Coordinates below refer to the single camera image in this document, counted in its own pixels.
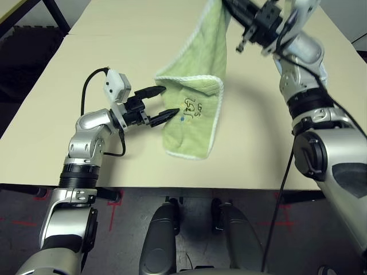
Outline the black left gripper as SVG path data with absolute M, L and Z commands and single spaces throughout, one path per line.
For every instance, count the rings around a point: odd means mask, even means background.
M 143 99 L 158 96 L 165 90 L 166 87 L 158 85 L 135 91 L 135 96 L 129 97 L 123 104 L 126 112 L 122 116 L 126 127 L 141 124 L 156 127 L 172 119 L 179 112 L 179 108 L 167 109 L 154 117 L 148 116 L 145 112 Z

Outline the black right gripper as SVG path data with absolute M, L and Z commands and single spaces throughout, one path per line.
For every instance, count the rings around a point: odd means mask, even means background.
M 264 3 L 258 7 L 249 0 L 223 0 L 223 4 L 230 15 L 244 27 L 242 40 L 236 47 L 237 52 L 241 53 L 247 42 L 266 48 L 278 37 L 276 30 L 282 17 L 276 3 Z

